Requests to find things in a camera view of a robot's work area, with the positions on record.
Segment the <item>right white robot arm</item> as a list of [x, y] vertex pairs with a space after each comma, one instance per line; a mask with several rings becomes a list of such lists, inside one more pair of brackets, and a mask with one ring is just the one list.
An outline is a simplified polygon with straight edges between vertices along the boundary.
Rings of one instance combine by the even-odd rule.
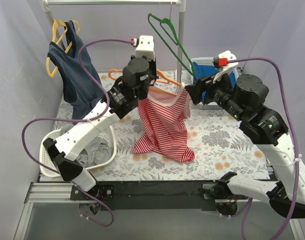
[[239, 129], [263, 152], [278, 177], [277, 182], [268, 182], [248, 179], [229, 171], [203, 192], [217, 199], [243, 195], [260, 200], [286, 217], [295, 183], [295, 148], [281, 115], [264, 105], [269, 88], [255, 75], [242, 75], [232, 85], [229, 75], [224, 74], [216, 82], [211, 77], [201, 77], [185, 89], [194, 105], [199, 104], [202, 94], [205, 94], [206, 103], [217, 103], [239, 121]]

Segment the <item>red white striped tank top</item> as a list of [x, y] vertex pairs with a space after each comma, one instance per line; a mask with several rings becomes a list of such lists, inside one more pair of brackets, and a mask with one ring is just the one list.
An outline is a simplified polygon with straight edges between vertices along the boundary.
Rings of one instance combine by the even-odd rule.
[[175, 94], [149, 89], [147, 98], [138, 102], [138, 113], [144, 133], [136, 141], [133, 154], [155, 152], [180, 163], [195, 159], [188, 146], [185, 124], [190, 113], [190, 96], [182, 84]]

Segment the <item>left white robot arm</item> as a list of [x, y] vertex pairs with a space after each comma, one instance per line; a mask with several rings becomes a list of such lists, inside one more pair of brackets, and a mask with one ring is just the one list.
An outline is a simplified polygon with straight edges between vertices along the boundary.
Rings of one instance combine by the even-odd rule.
[[134, 110], [148, 96], [158, 78], [156, 61], [146, 56], [131, 57], [120, 76], [82, 122], [56, 139], [46, 138], [42, 145], [66, 182], [79, 186], [82, 195], [94, 200], [99, 183], [77, 160], [81, 151], [99, 134]]

